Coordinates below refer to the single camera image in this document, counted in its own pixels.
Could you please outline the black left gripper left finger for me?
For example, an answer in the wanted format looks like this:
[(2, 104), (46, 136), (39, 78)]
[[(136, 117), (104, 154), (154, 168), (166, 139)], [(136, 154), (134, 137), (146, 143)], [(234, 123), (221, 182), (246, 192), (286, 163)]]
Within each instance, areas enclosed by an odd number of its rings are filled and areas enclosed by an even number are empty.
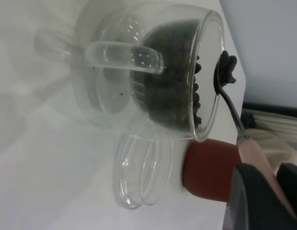
[(262, 173), (249, 164), (234, 168), (225, 230), (297, 230), (291, 216)]

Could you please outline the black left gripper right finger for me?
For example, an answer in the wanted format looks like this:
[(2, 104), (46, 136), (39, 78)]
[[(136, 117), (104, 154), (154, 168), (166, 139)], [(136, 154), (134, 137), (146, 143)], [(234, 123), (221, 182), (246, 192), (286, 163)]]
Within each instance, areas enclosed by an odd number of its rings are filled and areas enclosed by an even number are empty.
[(292, 163), (282, 163), (276, 178), (297, 215), (297, 166)]

